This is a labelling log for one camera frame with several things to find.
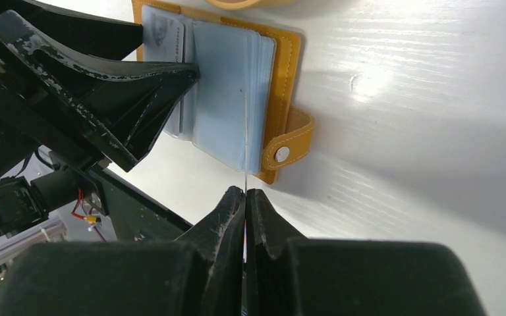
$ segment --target silver snap button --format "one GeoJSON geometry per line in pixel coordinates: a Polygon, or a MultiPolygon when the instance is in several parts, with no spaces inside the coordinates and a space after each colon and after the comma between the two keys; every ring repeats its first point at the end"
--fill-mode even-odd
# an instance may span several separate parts
{"type": "Polygon", "coordinates": [[[274,159],[279,163],[283,163],[288,157],[290,157],[290,148],[286,146],[280,147],[274,155],[274,159]]]}

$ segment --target card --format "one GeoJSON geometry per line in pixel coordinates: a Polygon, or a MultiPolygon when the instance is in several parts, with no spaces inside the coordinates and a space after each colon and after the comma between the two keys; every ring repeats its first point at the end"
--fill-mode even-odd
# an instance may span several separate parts
{"type": "Polygon", "coordinates": [[[257,174],[274,41],[201,21],[194,23],[194,35],[201,80],[193,142],[226,165],[257,174]]]}
{"type": "MultiPolygon", "coordinates": [[[[184,37],[183,37],[183,62],[196,63],[195,54],[195,40],[193,31],[193,19],[181,14],[176,14],[168,11],[163,11],[151,6],[142,7],[143,19],[147,15],[155,14],[171,20],[177,20],[183,24],[184,37]]],[[[180,140],[191,140],[193,135],[194,117],[195,117],[195,99],[196,87],[193,87],[181,100],[180,104],[176,106],[174,114],[171,116],[167,128],[164,129],[169,135],[180,140]]]]}
{"type": "MultiPolygon", "coordinates": [[[[166,13],[157,8],[142,7],[144,60],[182,63],[185,27],[166,13]]],[[[180,134],[181,107],[179,101],[164,127],[164,131],[174,137],[180,134]]]]}

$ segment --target white table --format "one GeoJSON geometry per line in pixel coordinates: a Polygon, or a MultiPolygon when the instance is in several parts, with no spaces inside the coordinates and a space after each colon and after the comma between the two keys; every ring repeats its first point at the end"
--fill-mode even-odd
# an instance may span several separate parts
{"type": "MultiPolygon", "coordinates": [[[[177,1],[202,8],[202,0],[177,1]]],[[[129,0],[47,0],[132,20],[129,0]]],[[[262,187],[311,237],[451,247],[506,316],[506,0],[302,0],[233,13],[306,37],[313,152],[262,187]]],[[[243,176],[160,137],[122,177],[195,223],[243,176]]]]}

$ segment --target card holder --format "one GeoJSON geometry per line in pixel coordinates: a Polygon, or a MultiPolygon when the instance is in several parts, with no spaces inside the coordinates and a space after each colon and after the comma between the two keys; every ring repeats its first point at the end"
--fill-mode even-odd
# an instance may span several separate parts
{"type": "Polygon", "coordinates": [[[226,165],[257,174],[274,43],[257,32],[202,21],[194,23],[194,33],[202,80],[193,142],[226,165]]]}
{"type": "MultiPolygon", "coordinates": [[[[149,5],[175,15],[252,30],[261,36],[271,38],[276,50],[268,92],[262,154],[258,156],[260,171],[256,176],[268,184],[273,184],[279,169],[296,163],[308,154],[314,119],[302,109],[291,106],[301,47],[301,38],[298,34],[162,1],[132,0],[132,4],[137,23],[142,23],[142,7],[149,5]]],[[[143,60],[143,54],[141,47],[137,51],[139,60],[143,60]]]]}
{"type": "MultiPolygon", "coordinates": [[[[143,60],[196,63],[193,19],[169,11],[142,7],[143,60]]],[[[194,86],[175,106],[164,132],[180,140],[191,140],[194,127],[194,86]]]]}

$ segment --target purple cable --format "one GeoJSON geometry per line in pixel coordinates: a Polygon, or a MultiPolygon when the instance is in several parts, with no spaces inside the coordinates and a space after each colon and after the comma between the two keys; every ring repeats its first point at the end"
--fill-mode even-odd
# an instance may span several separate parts
{"type": "MultiPolygon", "coordinates": [[[[84,210],[84,208],[82,207],[82,211],[84,212],[84,214],[85,214],[86,216],[90,216],[90,215],[92,214],[92,211],[93,211],[93,210],[94,210],[94,208],[91,208],[91,209],[88,211],[88,213],[87,213],[87,212],[84,210]]],[[[94,230],[94,231],[96,232],[97,236],[99,237],[99,239],[101,239],[101,241],[102,241],[102,242],[106,242],[106,241],[107,241],[107,240],[103,237],[103,235],[101,234],[101,232],[99,231],[99,229],[98,229],[96,226],[92,227],[92,230],[94,230]]]]}

